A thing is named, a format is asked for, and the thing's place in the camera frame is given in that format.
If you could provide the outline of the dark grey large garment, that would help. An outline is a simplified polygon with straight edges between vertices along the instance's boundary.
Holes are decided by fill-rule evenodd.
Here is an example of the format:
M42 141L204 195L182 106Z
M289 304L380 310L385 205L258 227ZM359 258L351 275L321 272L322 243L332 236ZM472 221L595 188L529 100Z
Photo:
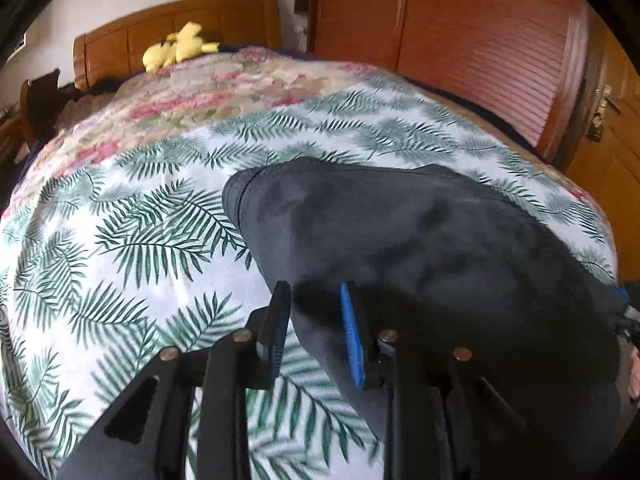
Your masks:
M523 416L524 434L480 436L480 473L460 479L638 477L639 421L620 385L629 299L520 206L438 165L314 158L237 172L222 206L265 282L291 285L299 342L377 437L385 396L352 381L345 282L376 326L470 349Z

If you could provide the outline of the palm leaf print bedsheet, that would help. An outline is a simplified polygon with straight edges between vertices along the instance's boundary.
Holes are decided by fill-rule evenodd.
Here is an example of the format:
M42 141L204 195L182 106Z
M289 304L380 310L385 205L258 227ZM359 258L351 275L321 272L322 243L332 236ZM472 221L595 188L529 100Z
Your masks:
M208 347L264 302L222 189L235 171L305 156L440 162L544 222L600 280L616 279L612 231L584 191L389 76L139 146L50 179L1 220L1 409L43 477L160 348Z

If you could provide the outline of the wooden door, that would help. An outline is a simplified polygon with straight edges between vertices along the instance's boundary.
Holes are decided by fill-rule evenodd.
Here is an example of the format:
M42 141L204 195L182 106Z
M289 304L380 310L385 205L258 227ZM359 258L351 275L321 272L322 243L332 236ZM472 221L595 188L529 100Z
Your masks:
M639 277L639 74L612 32L605 36L598 93L609 84L622 112L609 108L600 142L584 136L567 175L601 206L610 222L618 277Z

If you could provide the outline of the floral quilt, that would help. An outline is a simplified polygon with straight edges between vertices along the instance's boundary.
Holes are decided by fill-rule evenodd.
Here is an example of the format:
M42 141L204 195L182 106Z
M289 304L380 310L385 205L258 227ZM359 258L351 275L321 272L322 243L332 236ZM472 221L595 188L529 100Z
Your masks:
M52 138L30 155L1 202L9 218L50 179L224 119L290 106L347 89L376 74L354 62L293 58L260 47L201 56L91 92L56 92Z

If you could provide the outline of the dark wooden chair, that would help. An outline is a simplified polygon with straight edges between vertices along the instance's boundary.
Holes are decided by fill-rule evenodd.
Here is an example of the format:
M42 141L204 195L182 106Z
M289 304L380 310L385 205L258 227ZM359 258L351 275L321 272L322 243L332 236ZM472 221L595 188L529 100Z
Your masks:
M61 71L56 68L52 72L35 79L25 79L21 86L20 116L22 131L29 148L38 141L49 139L56 121L55 115L60 111L58 101L58 77Z

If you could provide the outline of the wooden headboard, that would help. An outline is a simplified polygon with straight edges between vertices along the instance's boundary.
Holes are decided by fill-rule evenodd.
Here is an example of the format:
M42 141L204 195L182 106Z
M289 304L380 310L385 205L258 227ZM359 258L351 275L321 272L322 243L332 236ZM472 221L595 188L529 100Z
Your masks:
M145 50L186 23L203 26L206 40L228 47L282 47L278 0L177 0L111 21L74 40L74 84L87 91L98 81L143 70Z

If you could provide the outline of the yellow plush toy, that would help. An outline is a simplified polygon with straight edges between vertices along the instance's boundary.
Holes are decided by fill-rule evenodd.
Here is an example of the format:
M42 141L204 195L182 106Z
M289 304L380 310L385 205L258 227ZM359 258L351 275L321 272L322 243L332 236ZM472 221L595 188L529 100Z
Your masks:
M152 44L142 55L142 64L147 73L189 61L204 54L217 53L219 42L206 42L201 36L202 26L187 22L178 32L172 32L164 41Z

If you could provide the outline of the wooden louvred wardrobe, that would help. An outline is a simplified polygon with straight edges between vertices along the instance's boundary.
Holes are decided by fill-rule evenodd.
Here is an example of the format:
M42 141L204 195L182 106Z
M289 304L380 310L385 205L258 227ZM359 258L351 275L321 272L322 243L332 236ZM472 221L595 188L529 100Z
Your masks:
M554 159L582 85L589 18L584 0L312 0L310 50L479 105Z

